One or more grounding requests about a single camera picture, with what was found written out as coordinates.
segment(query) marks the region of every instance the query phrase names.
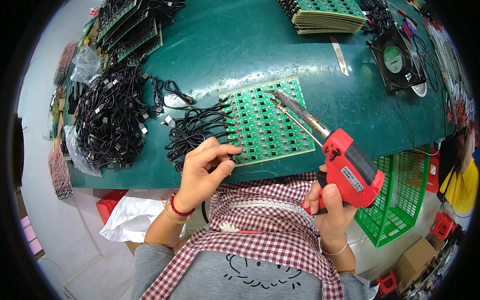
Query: cooling fan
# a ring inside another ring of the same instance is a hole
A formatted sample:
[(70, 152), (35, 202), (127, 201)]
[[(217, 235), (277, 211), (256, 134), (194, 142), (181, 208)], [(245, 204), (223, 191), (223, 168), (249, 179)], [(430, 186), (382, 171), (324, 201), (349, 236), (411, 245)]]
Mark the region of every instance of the cooling fan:
[(402, 28), (392, 26), (368, 44), (387, 92), (427, 82), (425, 68)]

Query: soldering iron barrel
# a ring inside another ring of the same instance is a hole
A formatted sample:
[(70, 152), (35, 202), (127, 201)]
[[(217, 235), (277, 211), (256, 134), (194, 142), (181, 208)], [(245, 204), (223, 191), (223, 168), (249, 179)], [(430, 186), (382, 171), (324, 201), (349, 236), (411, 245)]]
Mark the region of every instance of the soldering iron barrel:
[(288, 107), (293, 113), (295, 113), (299, 118), (304, 120), (312, 129), (318, 133), (322, 139), (326, 139), (330, 135), (330, 130), (323, 124), (319, 119), (312, 115), (305, 107), (300, 103), (295, 101), (287, 93), (281, 89), (277, 89), (275, 92), (275, 97), (280, 100), (284, 107)]

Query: cartoon print on shirt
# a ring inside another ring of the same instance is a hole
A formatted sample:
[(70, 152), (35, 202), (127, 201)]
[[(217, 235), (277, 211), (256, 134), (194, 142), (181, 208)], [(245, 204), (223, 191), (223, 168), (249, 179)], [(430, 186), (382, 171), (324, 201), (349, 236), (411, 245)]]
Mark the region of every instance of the cartoon print on shirt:
[[(278, 271), (278, 281), (277, 282), (262, 282), (258, 278), (252, 278), (251, 272), (249, 272), (252, 268), (260, 267), (262, 262), (257, 261), (256, 266), (248, 264), (246, 258), (237, 256), (235, 254), (227, 254), (226, 259), (230, 265), (230, 268), (234, 271), (233, 275), (225, 274), (223, 277), (227, 277), (228, 280), (231, 280), (234, 277), (240, 278), (244, 284), (250, 285), (251, 287), (262, 287), (264, 289), (269, 289), (271, 287), (276, 287), (278, 284), (285, 284), (289, 280), (296, 278), (298, 275), (301, 274), (300, 269), (290, 268), (282, 265), (277, 265)], [(292, 283), (292, 289), (295, 289), (295, 286), (301, 286), (301, 283), (294, 280)]]

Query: red bead bracelet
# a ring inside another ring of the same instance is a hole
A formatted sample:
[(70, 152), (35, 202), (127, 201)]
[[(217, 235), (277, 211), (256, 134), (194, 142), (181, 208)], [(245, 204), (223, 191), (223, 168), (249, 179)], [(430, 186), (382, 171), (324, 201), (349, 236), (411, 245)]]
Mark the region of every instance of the red bead bracelet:
[(179, 216), (190, 216), (191, 214), (193, 214), (193, 212), (195, 211), (195, 207), (187, 213), (181, 213), (175, 208), (175, 206), (173, 205), (173, 198), (175, 198), (175, 195), (176, 193), (173, 193), (170, 197), (170, 206), (172, 207), (173, 212)]

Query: gray t-shirt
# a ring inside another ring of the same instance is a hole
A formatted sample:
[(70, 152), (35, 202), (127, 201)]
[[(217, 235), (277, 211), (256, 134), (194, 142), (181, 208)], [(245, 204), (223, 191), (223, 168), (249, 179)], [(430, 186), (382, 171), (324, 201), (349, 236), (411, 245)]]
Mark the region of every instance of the gray t-shirt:
[[(135, 250), (132, 300), (138, 300), (173, 258), (169, 248), (147, 244)], [(341, 273), (345, 300), (368, 299), (369, 281)], [(321, 299), (321, 281), (310, 273), (271, 262), (215, 251), (199, 252), (169, 299)]]

